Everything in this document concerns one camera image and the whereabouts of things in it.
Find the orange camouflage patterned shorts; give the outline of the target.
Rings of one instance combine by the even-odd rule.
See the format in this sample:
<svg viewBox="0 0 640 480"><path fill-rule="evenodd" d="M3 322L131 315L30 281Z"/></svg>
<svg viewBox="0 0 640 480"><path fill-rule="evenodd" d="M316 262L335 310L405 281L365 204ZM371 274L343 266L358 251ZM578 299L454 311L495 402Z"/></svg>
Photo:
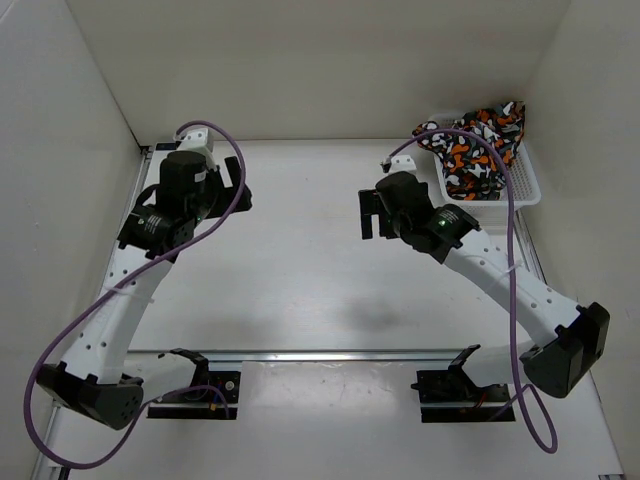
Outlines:
<svg viewBox="0 0 640 480"><path fill-rule="evenodd" d="M506 167L515 164L524 137L526 106L511 101L465 113L451 124L453 129L482 137L501 156ZM505 188L505 179L489 151L474 139L435 134L419 141L441 163L447 194L456 200L494 201Z"/></svg>

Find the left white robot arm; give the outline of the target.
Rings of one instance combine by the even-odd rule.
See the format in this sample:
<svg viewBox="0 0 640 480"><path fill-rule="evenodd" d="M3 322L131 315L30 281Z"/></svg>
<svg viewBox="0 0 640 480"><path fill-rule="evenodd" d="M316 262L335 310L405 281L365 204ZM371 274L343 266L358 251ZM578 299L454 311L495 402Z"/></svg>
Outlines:
<svg viewBox="0 0 640 480"><path fill-rule="evenodd" d="M159 181L137 197L117 237L107 301L90 314L56 364L39 367L37 384L66 408L114 430L128 426L146 401L180 392L188 400L210 386L202 354L183 348L137 364L127 352L153 294L204 220L251 208L235 156L225 159L231 184L202 153L173 151L160 163Z"/></svg>

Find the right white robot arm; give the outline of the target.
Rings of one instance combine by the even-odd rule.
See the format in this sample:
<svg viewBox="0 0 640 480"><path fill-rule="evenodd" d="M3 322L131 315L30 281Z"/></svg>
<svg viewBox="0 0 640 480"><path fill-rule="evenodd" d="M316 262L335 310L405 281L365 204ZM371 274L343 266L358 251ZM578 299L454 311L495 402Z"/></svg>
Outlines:
<svg viewBox="0 0 640 480"><path fill-rule="evenodd" d="M401 239L415 251L464 276L489 295L528 333L518 366L531 384L565 398L604 352L610 314L599 303L582 306L528 271L519 271L479 222L453 204L434 207L427 184L392 173L358 193L361 233Z"/></svg>

